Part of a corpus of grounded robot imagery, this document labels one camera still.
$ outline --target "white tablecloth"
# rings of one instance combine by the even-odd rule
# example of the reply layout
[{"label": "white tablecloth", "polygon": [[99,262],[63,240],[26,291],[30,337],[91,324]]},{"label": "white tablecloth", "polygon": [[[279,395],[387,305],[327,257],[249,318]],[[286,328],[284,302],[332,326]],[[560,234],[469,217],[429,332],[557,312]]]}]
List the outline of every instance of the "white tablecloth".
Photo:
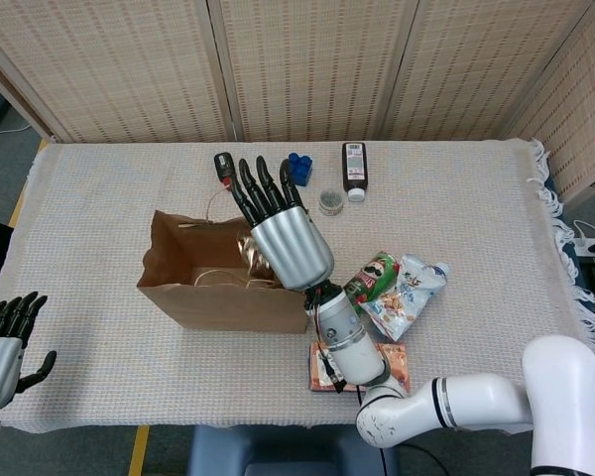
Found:
[{"label": "white tablecloth", "polygon": [[[369,142],[364,203],[325,217],[341,189],[341,143],[50,145],[36,158],[0,276],[0,299],[49,296],[25,356],[56,367],[17,396],[4,423],[39,432],[88,424],[353,422],[354,395],[312,393],[304,335],[180,328],[136,289],[155,209],[202,217],[230,151],[276,171],[313,158],[305,205],[344,284],[375,252],[450,265],[449,284],[405,335],[413,389],[436,376],[497,372],[521,381],[522,350],[549,333],[581,337],[568,277],[536,196],[534,148],[507,142]],[[229,194],[216,220],[238,215]]]}]

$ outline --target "brown paper bag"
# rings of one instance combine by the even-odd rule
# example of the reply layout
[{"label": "brown paper bag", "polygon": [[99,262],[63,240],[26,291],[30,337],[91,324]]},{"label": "brown paper bag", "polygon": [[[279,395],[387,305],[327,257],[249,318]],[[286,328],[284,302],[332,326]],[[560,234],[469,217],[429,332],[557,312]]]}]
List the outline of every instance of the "brown paper bag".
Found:
[{"label": "brown paper bag", "polygon": [[[191,226],[181,228],[180,224]],[[304,296],[252,282],[238,250],[244,219],[222,223],[155,211],[137,288],[183,327],[303,333]],[[221,270],[204,274],[208,270]]]}]

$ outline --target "sauce bottle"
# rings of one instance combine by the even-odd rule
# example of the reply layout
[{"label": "sauce bottle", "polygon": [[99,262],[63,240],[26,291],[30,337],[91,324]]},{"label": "sauce bottle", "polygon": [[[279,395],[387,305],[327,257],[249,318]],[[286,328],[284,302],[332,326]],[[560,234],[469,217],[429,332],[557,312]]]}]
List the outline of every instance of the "sauce bottle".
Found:
[{"label": "sauce bottle", "polygon": [[364,201],[368,188],[368,163],[366,145],[362,142],[346,142],[341,150],[344,173],[344,190],[349,201]]}]

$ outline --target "power strip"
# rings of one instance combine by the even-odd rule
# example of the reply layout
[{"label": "power strip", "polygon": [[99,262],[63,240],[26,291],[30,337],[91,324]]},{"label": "power strip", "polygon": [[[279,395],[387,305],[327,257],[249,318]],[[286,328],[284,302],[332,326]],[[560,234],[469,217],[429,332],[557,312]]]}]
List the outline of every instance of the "power strip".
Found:
[{"label": "power strip", "polygon": [[588,249],[595,244],[595,238],[573,238],[575,245],[575,254],[578,257],[595,258],[595,253],[591,253]]}]

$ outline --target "woven partition panel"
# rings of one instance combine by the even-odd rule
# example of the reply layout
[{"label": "woven partition panel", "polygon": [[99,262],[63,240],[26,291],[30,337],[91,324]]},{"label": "woven partition panel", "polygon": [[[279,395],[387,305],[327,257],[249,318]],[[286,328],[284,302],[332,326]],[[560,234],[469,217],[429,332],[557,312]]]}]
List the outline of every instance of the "woven partition panel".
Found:
[{"label": "woven partition panel", "polygon": [[227,139],[192,1],[0,0],[0,49],[61,141]]},{"label": "woven partition panel", "polygon": [[495,130],[585,0],[421,0],[383,138],[479,140]]},{"label": "woven partition panel", "polygon": [[222,0],[245,140],[373,137],[414,1]]},{"label": "woven partition panel", "polygon": [[538,88],[511,137],[537,137],[564,200],[595,181],[595,15]]}]

